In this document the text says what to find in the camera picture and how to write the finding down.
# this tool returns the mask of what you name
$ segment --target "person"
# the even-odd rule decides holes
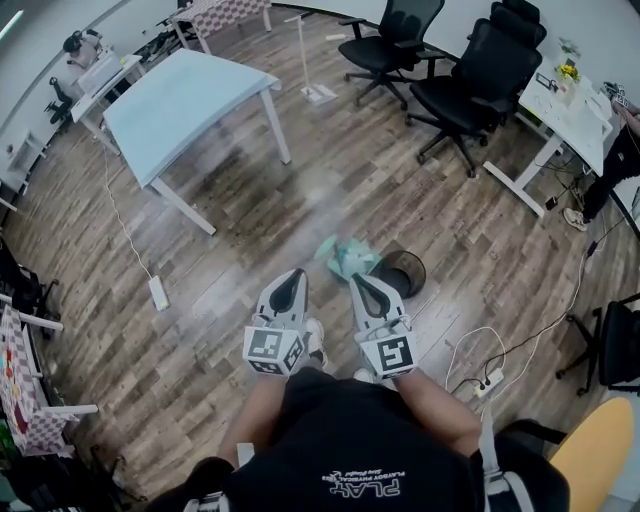
[[[488,510],[481,422],[470,409],[418,368],[394,379],[397,392],[337,380],[323,371],[317,320],[308,332],[306,365],[288,381],[257,374],[217,456],[147,512]],[[239,443],[255,450],[242,466]],[[502,469],[537,491],[536,511],[568,510],[567,484],[541,455],[507,437],[496,439],[496,452]],[[491,507],[502,510],[520,509]]]
[[[62,49],[67,53],[67,67],[74,78],[80,78],[98,60],[98,54],[102,49],[101,39],[101,34],[89,29],[86,32],[76,30],[64,41]],[[119,94],[124,94],[129,87],[131,84],[123,78],[114,89]],[[118,95],[109,91],[105,98],[109,103],[114,103]]]
[[[621,181],[640,176],[640,108],[631,103],[625,108],[617,101],[611,104],[620,116],[621,129],[604,160],[602,177],[596,178],[587,190],[581,212],[571,208],[563,212],[567,223],[580,231],[587,230]]]

